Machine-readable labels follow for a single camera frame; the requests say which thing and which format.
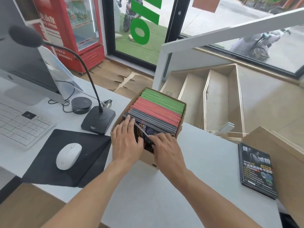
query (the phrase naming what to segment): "mouse pad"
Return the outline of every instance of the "mouse pad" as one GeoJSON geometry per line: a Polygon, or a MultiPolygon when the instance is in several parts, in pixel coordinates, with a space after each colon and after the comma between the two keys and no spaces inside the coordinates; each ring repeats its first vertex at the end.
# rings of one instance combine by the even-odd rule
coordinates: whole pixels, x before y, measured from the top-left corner
{"type": "Polygon", "coordinates": [[[110,146],[111,137],[109,136],[55,129],[21,181],[78,187],[84,177],[82,181],[82,187],[84,187],[103,172],[110,146]],[[63,171],[57,168],[56,158],[60,150],[70,143],[80,144],[82,150],[75,164],[63,171]]]}

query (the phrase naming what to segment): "green letter o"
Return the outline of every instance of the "green letter o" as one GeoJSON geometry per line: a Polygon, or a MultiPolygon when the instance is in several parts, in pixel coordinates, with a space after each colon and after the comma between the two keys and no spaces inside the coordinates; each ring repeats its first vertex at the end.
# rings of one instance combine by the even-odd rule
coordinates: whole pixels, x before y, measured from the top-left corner
{"type": "Polygon", "coordinates": [[[147,25],[147,23],[145,23],[144,20],[142,19],[139,19],[139,18],[134,18],[132,21],[131,21],[131,35],[134,39],[134,41],[136,41],[138,44],[140,45],[146,45],[150,39],[150,30],[149,30],[149,27],[147,25]],[[142,37],[142,36],[139,36],[136,32],[135,32],[135,28],[139,28],[141,29],[145,35],[142,37]]]}

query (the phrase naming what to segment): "motorcycle wheel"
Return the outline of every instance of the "motorcycle wheel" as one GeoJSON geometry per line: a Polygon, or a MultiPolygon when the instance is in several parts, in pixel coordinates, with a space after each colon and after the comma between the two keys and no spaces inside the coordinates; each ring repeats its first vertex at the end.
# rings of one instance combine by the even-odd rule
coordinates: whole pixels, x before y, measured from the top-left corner
{"type": "Polygon", "coordinates": [[[130,27],[131,27],[131,20],[130,19],[124,19],[124,31],[125,32],[128,32],[130,30],[130,27]]]}

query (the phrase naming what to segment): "refrigerator glass door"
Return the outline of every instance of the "refrigerator glass door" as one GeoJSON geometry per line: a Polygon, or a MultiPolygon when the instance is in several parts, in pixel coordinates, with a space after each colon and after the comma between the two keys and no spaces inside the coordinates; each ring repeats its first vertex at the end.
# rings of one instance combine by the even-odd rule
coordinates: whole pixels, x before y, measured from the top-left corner
{"type": "Polygon", "coordinates": [[[99,41],[94,0],[64,0],[78,51],[99,41]]]}

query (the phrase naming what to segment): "green letter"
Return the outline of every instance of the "green letter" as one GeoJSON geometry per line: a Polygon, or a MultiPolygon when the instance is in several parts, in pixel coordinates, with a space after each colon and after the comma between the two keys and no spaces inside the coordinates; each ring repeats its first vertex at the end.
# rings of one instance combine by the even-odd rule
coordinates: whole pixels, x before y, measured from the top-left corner
{"type": "Polygon", "coordinates": [[[158,25],[159,15],[135,0],[131,0],[131,10],[158,25]]]}
{"type": "Polygon", "coordinates": [[[161,2],[162,0],[145,0],[146,2],[150,3],[151,5],[154,5],[157,8],[161,8],[161,2]]]}
{"type": "Polygon", "coordinates": [[[131,35],[132,35],[134,41],[136,41],[138,44],[146,45],[148,43],[148,41],[150,39],[150,30],[149,30],[147,23],[144,20],[139,19],[139,18],[134,18],[131,21],[130,31],[131,31],[131,35]],[[145,35],[143,37],[139,36],[135,32],[135,28],[141,29],[145,33],[145,35]]]}

